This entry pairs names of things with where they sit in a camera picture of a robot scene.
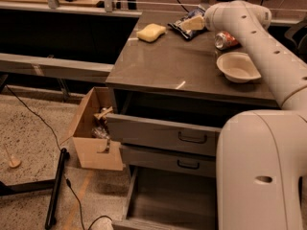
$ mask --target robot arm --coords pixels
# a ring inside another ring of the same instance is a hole
[[[224,126],[217,150],[220,230],[299,230],[298,179],[307,174],[307,68],[259,21],[266,8],[244,1],[210,7],[205,25],[245,47],[280,111],[249,111]]]

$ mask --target red can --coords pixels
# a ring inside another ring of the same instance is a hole
[[[239,42],[228,32],[219,32],[215,35],[215,47],[219,50],[238,45]]]

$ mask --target black snack bag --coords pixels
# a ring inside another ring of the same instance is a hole
[[[201,31],[199,31],[199,30],[183,30],[181,28],[181,24],[182,24],[183,21],[185,21],[187,19],[191,19],[191,18],[196,17],[196,16],[200,16],[201,15],[202,17],[204,17],[204,14],[205,14],[205,9],[203,7],[201,7],[201,6],[198,6],[194,10],[189,11],[187,15],[185,15],[182,18],[180,18],[175,23],[168,23],[168,25],[170,27],[172,27],[173,29],[179,31],[184,36],[185,39],[191,40],[195,36],[197,36],[200,33],[206,31],[206,29],[203,28],[203,30],[201,30]]]

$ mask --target countertop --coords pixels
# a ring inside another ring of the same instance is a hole
[[[168,26],[184,12],[143,11],[106,84],[112,88],[161,93],[206,100],[276,106],[262,80],[234,83],[216,66],[222,53],[214,46],[213,32],[204,32],[188,41]],[[150,23],[165,26],[166,34],[148,43],[136,32]]]

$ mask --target speckled concrete floor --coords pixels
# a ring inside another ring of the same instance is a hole
[[[54,130],[60,141],[82,98],[73,95],[66,103],[57,91],[11,86],[26,105],[39,114]],[[81,169],[70,140],[61,145],[70,153],[65,173],[83,206],[85,229],[91,222],[107,215],[121,219],[122,207],[129,188],[126,171],[93,171]],[[11,169],[5,148],[22,163]],[[53,179],[59,160],[59,149],[49,127],[31,113],[7,88],[0,94],[0,180],[6,185]],[[0,197],[0,229],[45,229],[51,190]],[[82,229],[78,201],[62,183],[57,224],[52,229]],[[92,229],[112,229],[110,220],[99,219]]]

